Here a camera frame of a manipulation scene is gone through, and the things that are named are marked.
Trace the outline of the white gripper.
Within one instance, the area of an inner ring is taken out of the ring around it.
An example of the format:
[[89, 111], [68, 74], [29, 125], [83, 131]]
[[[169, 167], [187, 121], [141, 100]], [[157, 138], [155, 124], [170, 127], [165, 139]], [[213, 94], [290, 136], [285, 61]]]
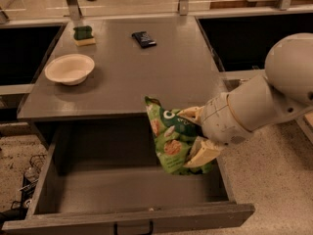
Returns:
[[204, 107], [190, 107], [178, 113], [180, 118], [200, 125], [202, 134], [208, 138], [196, 139], [184, 167], [206, 165], [220, 155], [222, 145], [238, 145], [252, 136], [234, 117], [228, 96], [228, 93], [221, 93], [209, 100]]

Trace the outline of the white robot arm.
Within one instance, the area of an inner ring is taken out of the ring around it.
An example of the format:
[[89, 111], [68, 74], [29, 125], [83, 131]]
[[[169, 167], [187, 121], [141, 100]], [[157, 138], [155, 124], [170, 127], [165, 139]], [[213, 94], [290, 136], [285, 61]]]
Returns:
[[313, 34], [297, 33], [277, 42], [267, 54], [265, 73], [222, 93], [202, 107], [179, 113], [201, 127], [185, 166], [198, 167], [247, 140], [269, 124], [299, 118], [313, 107]]

